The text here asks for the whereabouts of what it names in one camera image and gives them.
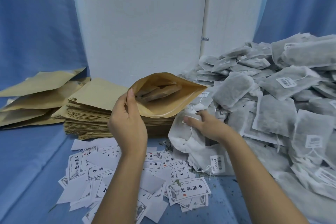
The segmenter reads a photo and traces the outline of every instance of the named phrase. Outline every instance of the white wall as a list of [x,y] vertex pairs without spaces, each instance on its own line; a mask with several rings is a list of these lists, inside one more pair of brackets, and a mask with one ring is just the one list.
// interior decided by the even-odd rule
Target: white wall
[[130,86],[200,54],[205,0],[75,0],[93,78]]
[[201,55],[219,56],[252,41],[262,0],[207,0]]

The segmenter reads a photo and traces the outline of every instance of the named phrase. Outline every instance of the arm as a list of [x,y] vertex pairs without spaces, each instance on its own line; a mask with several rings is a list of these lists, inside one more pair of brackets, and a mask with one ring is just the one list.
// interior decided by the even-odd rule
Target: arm
[[119,144],[122,155],[92,224],[130,224],[135,219],[147,149],[147,130],[132,89],[117,100],[108,127]]
[[225,147],[252,222],[308,224],[307,219],[284,194],[245,140],[207,111],[199,114],[202,121],[184,117],[184,122]]

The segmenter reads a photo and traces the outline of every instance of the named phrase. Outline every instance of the printed label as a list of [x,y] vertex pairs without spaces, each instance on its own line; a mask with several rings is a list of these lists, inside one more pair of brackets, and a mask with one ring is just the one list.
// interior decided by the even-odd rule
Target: printed label
[[201,98],[201,97],[206,98],[209,95],[209,93],[210,92],[208,92],[208,91],[204,91],[204,92],[202,92],[201,94],[198,95],[198,98]]
[[298,43],[287,43],[285,44],[285,46],[283,47],[284,50],[287,50],[288,48],[297,45]]
[[306,137],[306,148],[321,148],[323,142],[323,137],[317,135],[307,135]]
[[327,170],[323,168],[319,168],[315,172],[315,175],[318,178],[320,178],[322,181],[333,186],[336,189],[336,176],[332,175],[331,173],[329,173]]
[[213,174],[222,173],[225,171],[225,166],[222,165],[222,161],[224,161],[223,155],[210,156],[210,161]]
[[329,101],[329,104],[331,104],[336,109],[336,100]]
[[294,88],[295,86],[297,86],[296,82],[293,81],[292,78],[289,77],[282,77],[282,78],[278,78],[276,79],[281,86],[283,86],[285,89],[287,88]]

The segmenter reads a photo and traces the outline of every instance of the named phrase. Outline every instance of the forearm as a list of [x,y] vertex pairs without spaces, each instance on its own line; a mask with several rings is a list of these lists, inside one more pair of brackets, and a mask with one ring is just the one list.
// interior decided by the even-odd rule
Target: forearm
[[221,143],[229,154],[253,223],[308,223],[240,135],[229,128]]
[[134,223],[145,152],[121,156],[92,224]]

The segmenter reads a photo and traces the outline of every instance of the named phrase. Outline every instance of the finger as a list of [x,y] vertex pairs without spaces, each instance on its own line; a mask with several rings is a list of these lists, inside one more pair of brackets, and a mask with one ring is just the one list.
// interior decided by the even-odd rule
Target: finger
[[191,126],[193,128],[197,128],[198,130],[200,130],[202,128],[202,121],[196,120],[195,118],[191,118],[188,116],[184,116],[183,121],[185,122],[185,124],[187,124],[188,126]]
[[127,93],[127,108],[130,117],[140,115],[137,102],[135,101],[134,91],[132,88]]
[[115,102],[112,109],[112,113],[115,112],[124,112],[125,111],[125,102],[126,102],[127,93],[121,95],[118,100]]
[[210,115],[207,110],[199,111],[196,114],[202,117],[202,121],[205,121],[206,118]]

